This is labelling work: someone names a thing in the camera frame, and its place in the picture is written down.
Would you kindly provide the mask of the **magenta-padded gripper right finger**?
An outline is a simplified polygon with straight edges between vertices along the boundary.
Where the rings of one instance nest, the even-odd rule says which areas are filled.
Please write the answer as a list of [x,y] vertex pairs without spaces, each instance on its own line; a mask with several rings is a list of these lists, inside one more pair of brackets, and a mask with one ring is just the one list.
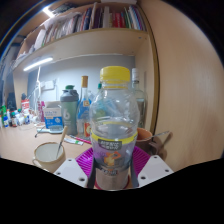
[[130,169],[134,188],[146,186],[173,173],[159,155],[150,156],[138,147],[134,148]]

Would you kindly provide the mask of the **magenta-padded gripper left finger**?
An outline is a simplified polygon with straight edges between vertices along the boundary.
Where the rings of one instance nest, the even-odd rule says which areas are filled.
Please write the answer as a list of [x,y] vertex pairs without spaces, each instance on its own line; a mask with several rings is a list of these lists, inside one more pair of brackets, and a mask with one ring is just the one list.
[[95,185],[93,150],[89,148],[75,159],[66,159],[54,174],[81,187],[92,189]]

